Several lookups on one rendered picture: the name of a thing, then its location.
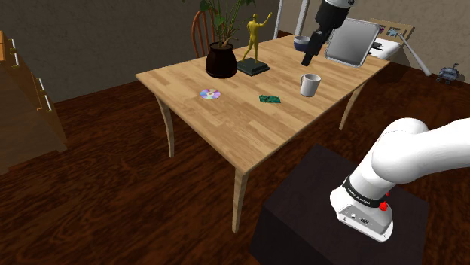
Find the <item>tan picture frame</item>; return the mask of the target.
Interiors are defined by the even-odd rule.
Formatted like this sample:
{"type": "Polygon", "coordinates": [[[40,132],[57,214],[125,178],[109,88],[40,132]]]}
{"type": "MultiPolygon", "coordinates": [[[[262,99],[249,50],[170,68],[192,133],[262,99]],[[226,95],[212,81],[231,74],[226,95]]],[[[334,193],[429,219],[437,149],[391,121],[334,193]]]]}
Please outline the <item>tan picture frame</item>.
{"type": "Polygon", "coordinates": [[[410,34],[414,30],[413,26],[407,24],[378,20],[374,18],[371,18],[369,21],[380,25],[380,32],[377,36],[378,38],[398,43],[402,43],[401,37],[405,40],[408,40],[410,34]]]}

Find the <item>white box with black top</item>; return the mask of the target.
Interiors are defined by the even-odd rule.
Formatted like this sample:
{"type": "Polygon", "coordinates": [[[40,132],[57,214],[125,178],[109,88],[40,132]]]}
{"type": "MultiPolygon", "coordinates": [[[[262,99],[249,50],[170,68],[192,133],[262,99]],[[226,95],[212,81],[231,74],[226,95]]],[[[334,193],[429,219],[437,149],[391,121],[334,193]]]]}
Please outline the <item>white box with black top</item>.
{"type": "Polygon", "coordinates": [[[389,59],[399,48],[400,44],[398,42],[376,38],[368,54],[379,59],[389,59]]]}

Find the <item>green plant in black pot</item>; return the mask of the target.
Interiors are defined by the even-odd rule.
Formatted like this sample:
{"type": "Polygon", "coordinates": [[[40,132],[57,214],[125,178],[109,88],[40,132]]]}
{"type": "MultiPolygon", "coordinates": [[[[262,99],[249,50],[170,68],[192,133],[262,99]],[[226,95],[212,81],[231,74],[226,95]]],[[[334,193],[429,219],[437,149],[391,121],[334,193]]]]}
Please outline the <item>green plant in black pot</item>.
{"type": "Polygon", "coordinates": [[[243,5],[256,6],[256,0],[236,0],[231,8],[226,1],[225,9],[221,0],[200,0],[199,11],[218,10],[212,19],[216,30],[216,40],[210,44],[206,58],[206,73],[214,78],[231,78],[237,73],[237,60],[233,53],[234,37],[240,26],[236,26],[237,14],[243,5]]]}

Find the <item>grey toy rover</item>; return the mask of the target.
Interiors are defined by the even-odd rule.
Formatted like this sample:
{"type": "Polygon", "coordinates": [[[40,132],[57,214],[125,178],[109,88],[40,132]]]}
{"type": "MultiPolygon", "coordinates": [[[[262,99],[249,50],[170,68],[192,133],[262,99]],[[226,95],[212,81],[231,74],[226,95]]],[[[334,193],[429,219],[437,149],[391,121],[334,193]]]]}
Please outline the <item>grey toy rover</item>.
{"type": "Polygon", "coordinates": [[[459,64],[454,63],[452,67],[444,67],[438,73],[438,77],[436,78],[437,82],[444,80],[446,85],[449,85],[452,81],[455,81],[459,77],[459,71],[456,68],[459,64]]]}

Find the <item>brown wooden chair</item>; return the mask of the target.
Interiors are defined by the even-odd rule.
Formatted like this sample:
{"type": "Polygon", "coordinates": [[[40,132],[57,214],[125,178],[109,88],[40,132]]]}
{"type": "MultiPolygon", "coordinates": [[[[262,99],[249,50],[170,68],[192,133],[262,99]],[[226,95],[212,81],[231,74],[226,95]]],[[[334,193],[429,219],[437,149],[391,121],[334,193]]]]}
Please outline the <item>brown wooden chair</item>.
{"type": "Polygon", "coordinates": [[[210,44],[216,40],[216,30],[212,19],[218,10],[198,11],[191,26],[191,40],[196,58],[206,56],[210,51],[210,44]]]}

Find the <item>brown wooden chest of drawers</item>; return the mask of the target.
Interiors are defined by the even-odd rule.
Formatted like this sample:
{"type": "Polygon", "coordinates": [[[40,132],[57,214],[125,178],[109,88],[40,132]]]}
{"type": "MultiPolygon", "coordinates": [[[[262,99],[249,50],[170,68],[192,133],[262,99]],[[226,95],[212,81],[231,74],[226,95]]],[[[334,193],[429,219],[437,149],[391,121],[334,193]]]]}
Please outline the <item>brown wooden chest of drawers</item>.
{"type": "Polygon", "coordinates": [[[67,139],[43,82],[0,31],[0,175],[19,163],[67,149],[67,139]]]}

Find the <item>light wooden table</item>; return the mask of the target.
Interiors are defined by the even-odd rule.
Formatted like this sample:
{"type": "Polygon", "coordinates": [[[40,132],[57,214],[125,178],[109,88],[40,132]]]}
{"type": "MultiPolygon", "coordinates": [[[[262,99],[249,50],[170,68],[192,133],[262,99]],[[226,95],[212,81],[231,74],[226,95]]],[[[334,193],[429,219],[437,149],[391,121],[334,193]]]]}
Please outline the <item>light wooden table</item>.
{"type": "Polygon", "coordinates": [[[293,36],[260,43],[261,59],[270,70],[250,77],[242,72],[228,79],[210,77],[205,58],[136,74],[157,98],[166,125],[169,154],[174,154],[171,113],[178,115],[235,168],[232,230],[237,232],[249,173],[337,102],[388,65],[367,56],[353,68],[324,55],[303,66],[293,36]],[[321,77],[313,97],[302,96],[304,74],[321,77]],[[221,92],[218,99],[200,97],[205,89],[221,92]],[[263,103],[259,95],[278,96],[280,103],[263,103]]]}

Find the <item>gold figure on dark base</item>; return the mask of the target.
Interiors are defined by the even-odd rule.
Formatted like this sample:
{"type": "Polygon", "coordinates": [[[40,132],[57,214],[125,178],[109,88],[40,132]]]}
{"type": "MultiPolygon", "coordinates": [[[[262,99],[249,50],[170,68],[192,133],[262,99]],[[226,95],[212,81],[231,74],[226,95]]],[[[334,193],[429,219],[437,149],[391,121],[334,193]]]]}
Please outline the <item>gold figure on dark base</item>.
{"type": "Polygon", "coordinates": [[[267,21],[270,19],[271,16],[272,16],[272,13],[270,12],[267,15],[266,20],[263,23],[259,23],[258,15],[253,14],[252,20],[249,21],[247,24],[247,29],[249,31],[249,43],[248,43],[248,47],[246,48],[243,54],[243,58],[237,62],[237,69],[249,76],[254,76],[254,75],[270,70],[270,67],[268,66],[268,64],[266,64],[265,62],[261,62],[258,59],[258,46],[259,46],[258,30],[261,27],[265,26],[265,24],[267,23],[267,21]],[[247,55],[251,49],[254,50],[255,57],[247,58],[247,55]]]}

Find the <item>grey metal tray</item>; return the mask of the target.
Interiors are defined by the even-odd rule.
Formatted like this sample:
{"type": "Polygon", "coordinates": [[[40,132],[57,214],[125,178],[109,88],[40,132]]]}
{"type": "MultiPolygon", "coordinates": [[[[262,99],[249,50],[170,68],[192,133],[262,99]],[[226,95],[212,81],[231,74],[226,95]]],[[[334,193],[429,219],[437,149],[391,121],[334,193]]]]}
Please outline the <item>grey metal tray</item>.
{"type": "Polygon", "coordinates": [[[364,63],[379,31],[377,23],[346,18],[343,25],[331,33],[325,58],[358,68],[364,63]]]}

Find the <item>grey baseball bat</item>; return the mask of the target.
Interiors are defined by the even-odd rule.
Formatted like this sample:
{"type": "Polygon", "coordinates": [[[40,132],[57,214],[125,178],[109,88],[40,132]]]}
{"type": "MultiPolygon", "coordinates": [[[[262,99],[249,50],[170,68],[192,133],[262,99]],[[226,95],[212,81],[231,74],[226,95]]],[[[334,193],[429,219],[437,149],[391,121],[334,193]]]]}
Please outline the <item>grey baseball bat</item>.
{"type": "Polygon", "coordinates": [[[408,42],[405,40],[403,35],[401,33],[398,33],[398,37],[403,41],[404,45],[408,48],[414,59],[417,61],[417,64],[419,67],[422,69],[424,74],[429,77],[432,75],[430,70],[426,67],[425,63],[420,59],[420,57],[415,53],[415,51],[412,49],[412,47],[408,44],[408,42]]]}

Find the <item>white mug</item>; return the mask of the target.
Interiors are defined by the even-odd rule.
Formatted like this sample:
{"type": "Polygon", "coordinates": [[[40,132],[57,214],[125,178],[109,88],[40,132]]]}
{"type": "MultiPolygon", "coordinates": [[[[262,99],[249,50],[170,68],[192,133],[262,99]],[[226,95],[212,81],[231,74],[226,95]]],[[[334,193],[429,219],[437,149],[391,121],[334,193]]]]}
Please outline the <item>white mug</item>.
{"type": "Polygon", "coordinates": [[[319,87],[321,80],[321,77],[315,74],[302,75],[300,79],[301,95],[306,97],[313,97],[319,87]]]}

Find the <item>white pole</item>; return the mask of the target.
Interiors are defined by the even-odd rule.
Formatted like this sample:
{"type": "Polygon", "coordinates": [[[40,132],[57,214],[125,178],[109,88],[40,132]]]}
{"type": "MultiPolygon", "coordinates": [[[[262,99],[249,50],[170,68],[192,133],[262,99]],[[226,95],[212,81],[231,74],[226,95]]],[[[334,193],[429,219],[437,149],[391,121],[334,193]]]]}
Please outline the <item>white pole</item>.
{"type": "Polygon", "coordinates": [[[278,6],[277,13],[276,13],[276,24],[275,24],[275,28],[273,32],[273,39],[278,38],[279,24],[280,24],[280,19],[282,15],[282,6],[283,6],[283,0],[279,0],[279,6],[278,6]]]}

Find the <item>dark robot stand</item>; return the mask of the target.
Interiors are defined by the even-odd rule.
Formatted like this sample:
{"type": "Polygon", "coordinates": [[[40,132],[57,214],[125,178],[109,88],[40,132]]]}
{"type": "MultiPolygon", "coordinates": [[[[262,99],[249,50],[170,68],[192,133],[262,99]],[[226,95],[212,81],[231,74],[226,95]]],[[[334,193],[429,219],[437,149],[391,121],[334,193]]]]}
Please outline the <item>dark robot stand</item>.
{"type": "Polygon", "coordinates": [[[385,242],[341,223],[330,193],[356,165],[315,145],[261,208],[249,246],[260,265],[423,265],[429,204],[394,187],[385,242]]]}

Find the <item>blue bowl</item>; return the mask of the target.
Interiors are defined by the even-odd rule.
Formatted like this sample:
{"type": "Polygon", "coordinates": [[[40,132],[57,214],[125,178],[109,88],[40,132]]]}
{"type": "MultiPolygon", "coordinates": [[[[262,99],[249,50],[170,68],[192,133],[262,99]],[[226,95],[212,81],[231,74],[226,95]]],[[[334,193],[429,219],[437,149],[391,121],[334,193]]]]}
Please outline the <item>blue bowl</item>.
{"type": "Polygon", "coordinates": [[[310,37],[297,35],[294,38],[294,47],[295,50],[300,52],[306,52],[309,50],[310,37]]]}

